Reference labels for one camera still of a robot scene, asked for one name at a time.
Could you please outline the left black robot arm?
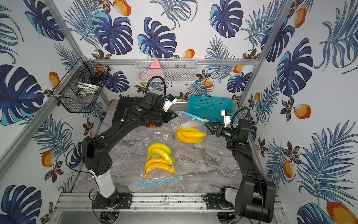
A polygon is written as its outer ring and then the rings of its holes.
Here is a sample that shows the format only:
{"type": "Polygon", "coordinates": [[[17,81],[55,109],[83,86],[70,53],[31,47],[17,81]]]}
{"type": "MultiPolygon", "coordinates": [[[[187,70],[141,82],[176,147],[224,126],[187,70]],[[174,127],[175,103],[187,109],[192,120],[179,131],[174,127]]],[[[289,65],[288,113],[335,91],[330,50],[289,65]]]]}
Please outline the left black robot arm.
{"type": "Polygon", "coordinates": [[[169,94],[160,96],[147,93],[139,105],[126,107],[122,119],[94,138],[87,137],[82,146],[82,161],[93,174],[101,197],[109,199],[117,195],[110,169],[109,152],[127,134],[138,127],[160,127],[177,117],[170,107],[177,99],[169,94]]]}

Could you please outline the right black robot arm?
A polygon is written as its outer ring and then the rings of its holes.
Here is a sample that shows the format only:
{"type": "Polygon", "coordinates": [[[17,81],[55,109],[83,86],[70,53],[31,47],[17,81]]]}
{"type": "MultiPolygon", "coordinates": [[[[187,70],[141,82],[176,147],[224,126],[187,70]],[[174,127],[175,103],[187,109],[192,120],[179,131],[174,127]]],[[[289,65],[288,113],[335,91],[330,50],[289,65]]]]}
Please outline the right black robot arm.
{"type": "Polygon", "coordinates": [[[218,202],[223,209],[234,208],[235,215],[270,223],[274,215],[276,187],[259,171],[248,140],[251,129],[250,109],[244,107],[232,114],[221,112],[223,123],[207,122],[212,135],[225,138],[227,149],[239,165],[242,180],[238,188],[224,186],[218,202]]]}

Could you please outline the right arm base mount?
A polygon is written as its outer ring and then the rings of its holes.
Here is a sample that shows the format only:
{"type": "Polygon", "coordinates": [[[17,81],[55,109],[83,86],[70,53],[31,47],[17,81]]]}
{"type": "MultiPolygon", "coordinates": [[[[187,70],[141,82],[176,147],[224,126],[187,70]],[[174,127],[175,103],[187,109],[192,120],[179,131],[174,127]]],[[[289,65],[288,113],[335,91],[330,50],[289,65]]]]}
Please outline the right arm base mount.
{"type": "Polygon", "coordinates": [[[203,197],[208,210],[234,210],[235,207],[228,202],[222,193],[207,193],[203,197]]]}

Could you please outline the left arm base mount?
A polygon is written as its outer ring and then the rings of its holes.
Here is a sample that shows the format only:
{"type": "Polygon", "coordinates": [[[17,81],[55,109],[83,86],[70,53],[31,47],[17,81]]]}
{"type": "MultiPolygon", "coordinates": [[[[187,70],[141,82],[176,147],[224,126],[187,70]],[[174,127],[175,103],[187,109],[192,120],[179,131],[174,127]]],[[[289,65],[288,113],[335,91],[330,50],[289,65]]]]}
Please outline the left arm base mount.
{"type": "Polygon", "coordinates": [[[128,210],[131,207],[133,194],[131,193],[118,193],[114,192],[109,198],[105,198],[100,194],[97,194],[93,201],[94,209],[125,209],[128,210]]]}

